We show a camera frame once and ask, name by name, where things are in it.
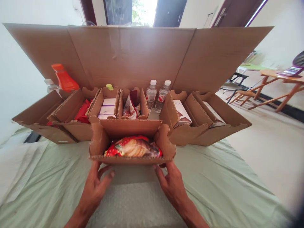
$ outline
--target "black baseboard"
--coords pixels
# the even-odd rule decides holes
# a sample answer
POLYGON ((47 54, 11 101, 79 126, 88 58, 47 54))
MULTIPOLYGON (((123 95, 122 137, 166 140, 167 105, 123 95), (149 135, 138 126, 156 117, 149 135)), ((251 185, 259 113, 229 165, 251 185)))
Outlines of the black baseboard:
MULTIPOLYGON (((241 87, 243 87, 246 90, 251 89, 251 88, 248 88, 248 87, 243 86, 243 85, 241 85, 241 87)), ((262 94, 262 93, 260 93, 260 97, 263 98, 263 99, 265 99, 265 100, 271 100, 271 99, 273 99, 272 97, 269 97, 269 96, 267 96, 265 94, 262 94)), ((276 100, 273 103, 275 105, 280 105, 282 102, 276 100)), ((267 105, 270 106, 270 107, 272 107, 272 108, 274 108, 274 109, 276 109, 276 107, 273 106, 273 105, 271 105, 271 104, 267 104, 267 105)), ((290 106, 290 105, 287 104, 287 105, 284 106, 284 108, 282 108, 281 112, 283 112, 284 114, 286 114, 286 115, 288 115, 288 116, 290 116, 290 117, 292 117, 292 118, 294 118, 296 120, 299 120, 302 123, 304 123, 304 111, 302 111, 300 109, 297 109, 297 108, 292 107, 292 106, 290 106)))

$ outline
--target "yellow bottle cap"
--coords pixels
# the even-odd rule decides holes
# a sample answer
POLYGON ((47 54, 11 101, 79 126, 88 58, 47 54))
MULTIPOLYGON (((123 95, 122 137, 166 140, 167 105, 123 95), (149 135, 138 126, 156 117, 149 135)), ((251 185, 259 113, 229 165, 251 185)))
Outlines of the yellow bottle cap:
POLYGON ((113 90, 114 88, 112 87, 112 84, 106 84, 106 87, 108 88, 108 90, 113 90))

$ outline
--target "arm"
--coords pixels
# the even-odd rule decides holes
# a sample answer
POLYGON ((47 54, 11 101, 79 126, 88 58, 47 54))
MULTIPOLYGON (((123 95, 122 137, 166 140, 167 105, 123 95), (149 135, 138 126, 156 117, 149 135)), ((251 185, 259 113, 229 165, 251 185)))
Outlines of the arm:
POLYGON ((161 189, 164 191, 170 203, 181 215, 188 227, 209 228, 194 203, 187 196, 181 172, 171 161, 166 163, 168 174, 164 176, 161 168, 154 166, 161 189))
POLYGON ((98 171, 99 167, 99 162, 94 161, 92 163, 79 204, 64 228, 85 228, 90 217, 99 206, 107 187, 115 175, 115 172, 111 171, 100 181, 103 173, 110 169, 111 166, 103 167, 98 171))

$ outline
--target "bubble wrap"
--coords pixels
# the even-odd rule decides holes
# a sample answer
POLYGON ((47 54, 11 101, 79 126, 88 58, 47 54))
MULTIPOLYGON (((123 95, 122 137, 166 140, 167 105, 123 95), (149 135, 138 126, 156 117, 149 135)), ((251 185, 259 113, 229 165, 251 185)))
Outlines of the bubble wrap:
POLYGON ((90 218, 93 227, 187 227, 158 182, 111 185, 90 218))

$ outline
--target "black chair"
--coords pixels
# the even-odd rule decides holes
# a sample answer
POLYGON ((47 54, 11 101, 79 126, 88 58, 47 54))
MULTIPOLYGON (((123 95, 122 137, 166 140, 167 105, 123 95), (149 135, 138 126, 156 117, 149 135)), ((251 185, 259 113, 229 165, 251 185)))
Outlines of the black chair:
POLYGON ((222 87, 219 89, 219 90, 225 90, 225 91, 234 91, 232 96, 230 97, 230 99, 228 100, 227 104, 229 104, 230 100, 233 98, 233 96, 235 95, 235 93, 238 91, 238 90, 244 90, 246 91, 245 89, 243 89, 243 87, 241 87, 243 81, 248 78, 248 76, 244 75, 244 74, 241 74, 241 73, 237 73, 235 72, 223 85, 222 87), (237 83, 235 82, 239 77, 242 78, 241 82, 240 83, 237 83))

